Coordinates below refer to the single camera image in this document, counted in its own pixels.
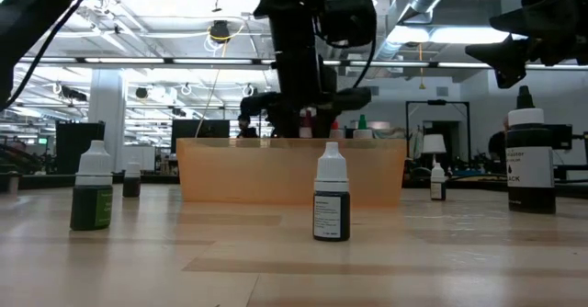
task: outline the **pillar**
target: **pillar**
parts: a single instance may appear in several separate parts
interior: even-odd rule
[[[90,87],[88,122],[106,123],[104,142],[110,154],[113,172],[123,169],[122,149],[125,142],[127,85],[120,69],[95,69]]]

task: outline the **ductwork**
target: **ductwork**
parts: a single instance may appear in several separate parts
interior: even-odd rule
[[[441,0],[394,0],[388,11],[389,22],[396,26],[399,22],[430,23],[433,16],[433,8]],[[374,57],[375,61],[392,60],[402,47],[402,43],[394,43],[384,40]],[[367,77],[373,78],[377,74],[376,69],[370,70]]]

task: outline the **wooden table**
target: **wooden table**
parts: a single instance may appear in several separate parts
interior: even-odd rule
[[[178,186],[118,197],[108,230],[73,233],[71,190],[25,191],[0,199],[0,306],[588,306],[585,201],[547,216],[496,192],[402,193],[321,243],[311,209],[183,204]]]

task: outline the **orange translucent bin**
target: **orange translucent bin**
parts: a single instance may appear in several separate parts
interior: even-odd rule
[[[326,142],[288,139],[179,139],[184,201],[311,205]],[[397,207],[405,140],[339,140],[352,206]]]

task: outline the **green cap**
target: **green cap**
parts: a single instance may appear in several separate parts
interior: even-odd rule
[[[360,115],[359,116],[359,126],[357,127],[360,130],[365,130],[368,128],[368,123],[366,122],[366,116]]]

